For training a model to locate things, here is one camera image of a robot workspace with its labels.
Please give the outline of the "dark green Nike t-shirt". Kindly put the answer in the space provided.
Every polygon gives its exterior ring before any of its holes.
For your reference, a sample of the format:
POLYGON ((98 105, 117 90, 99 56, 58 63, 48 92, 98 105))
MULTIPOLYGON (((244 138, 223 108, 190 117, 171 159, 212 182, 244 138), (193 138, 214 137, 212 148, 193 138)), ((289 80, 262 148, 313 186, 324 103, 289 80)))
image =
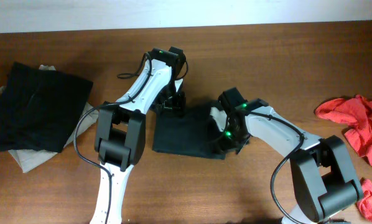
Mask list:
POLYGON ((217 141, 223 134, 210 116, 211 107, 222 110, 218 101, 188 108, 182 117, 156 115, 152 150, 155 152, 206 159, 225 159, 217 141))

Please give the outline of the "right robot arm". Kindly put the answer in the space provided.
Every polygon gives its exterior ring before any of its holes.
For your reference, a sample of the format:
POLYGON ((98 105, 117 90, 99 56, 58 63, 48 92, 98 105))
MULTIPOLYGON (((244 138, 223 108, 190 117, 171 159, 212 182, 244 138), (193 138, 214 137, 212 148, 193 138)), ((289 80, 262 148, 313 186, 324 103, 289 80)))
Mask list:
POLYGON ((217 140, 222 151, 240 151, 250 137, 256 137, 283 156, 271 176, 271 196, 282 212, 280 223, 334 223, 333 216, 363 198, 345 143, 337 136, 321 138, 280 116, 262 100, 245 100, 236 88, 218 98, 219 108, 211 116, 221 132, 217 140), (296 206, 286 212, 274 190, 283 165, 291 165, 296 206))

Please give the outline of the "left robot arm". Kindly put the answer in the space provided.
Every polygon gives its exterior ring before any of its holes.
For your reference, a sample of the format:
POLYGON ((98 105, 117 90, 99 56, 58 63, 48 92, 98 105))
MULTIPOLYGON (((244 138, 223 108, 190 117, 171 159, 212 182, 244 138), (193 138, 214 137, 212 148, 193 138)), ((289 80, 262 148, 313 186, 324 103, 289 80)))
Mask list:
POLYGON ((179 73, 187 65, 182 49, 152 49, 138 69, 132 87, 114 103, 104 103, 98 115, 95 151, 101 169, 92 223, 121 223, 127 182, 146 143, 149 110, 182 114, 185 94, 179 73))

